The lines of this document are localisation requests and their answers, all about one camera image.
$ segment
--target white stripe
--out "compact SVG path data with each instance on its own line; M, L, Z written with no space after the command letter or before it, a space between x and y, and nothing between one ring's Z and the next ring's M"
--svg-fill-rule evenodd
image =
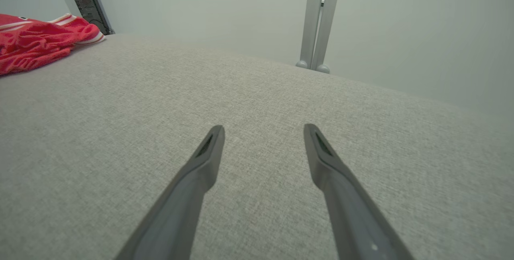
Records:
M14 31L14 30L18 30L18 29L20 29L20 28L22 28L22 27L23 27L23 25L22 25L22 26L16 26L16 27L14 27L14 28L10 28L10 29L0 30L0 33L2 33L2 32L10 32L10 31Z
M70 13L66 13L66 14L64 14L63 16L60 16L59 18L57 18L57 19L55 19L55 20L48 21L48 22L49 22L49 23L55 23L55 22L57 22L57 21L59 21L59 20L62 20L62 19L66 18L66 17L68 17L68 16L70 16L70 15L71 15Z
M16 23L11 23L11 24L5 24L5 25L0 26L0 30L5 29L5 28L11 28L14 26L29 24L29 23L32 23L32 21L22 21L22 22L16 22Z
M96 40L98 40L101 36L103 36L103 34L98 31L98 34L95 36L95 38L91 39L91 40L86 40L86 41L81 41L81 42L76 42L75 44L89 44L91 42L95 42Z
M55 25L62 26L62 25L68 24L69 22L71 22L71 21L75 20L76 18L77 18L77 17L75 17L75 16L73 16L73 15L72 15L70 18L68 18L68 19L66 19L66 20L64 20L64 21L61 21L61 22L59 22L59 23L55 23Z

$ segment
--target red garment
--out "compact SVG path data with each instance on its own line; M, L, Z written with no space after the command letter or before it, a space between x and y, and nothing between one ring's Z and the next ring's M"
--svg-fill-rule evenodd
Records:
M0 14L0 75L30 71L105 40L95 24L66 14L50 22Z

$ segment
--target gray carpet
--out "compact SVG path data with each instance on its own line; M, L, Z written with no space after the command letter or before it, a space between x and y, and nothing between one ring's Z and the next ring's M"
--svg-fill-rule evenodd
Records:
M303 124L419 260L513 259L514 132L261 59L128 35L0 78L0 259L111 259L208 130L226 129L191 259L336 259Z

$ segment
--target carpeted surface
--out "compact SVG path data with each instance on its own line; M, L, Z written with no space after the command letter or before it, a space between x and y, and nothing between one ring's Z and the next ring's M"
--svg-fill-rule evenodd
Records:
M336 259L314 123L419 260L512 259L514 132L435 101L128 35L0 78L0 258L110 259L217 124L191 259Z

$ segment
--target metal frame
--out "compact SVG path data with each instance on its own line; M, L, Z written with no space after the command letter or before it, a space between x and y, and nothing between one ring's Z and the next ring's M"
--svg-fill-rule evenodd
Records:
M326 47L328 45L328 37L332 28L332 20L336 11L337 0L325 0L323 3L323 13L321 14L320 29L316 40L316 48L310 69L320 72L330 73L327 66L323 65L325 60Z
M296 66L301 68L311 68L314 45L316 43L316 33L318 32L318 22L321 9L321 0L307 0L305 9L305 22L303 25L302 49L300 60Z

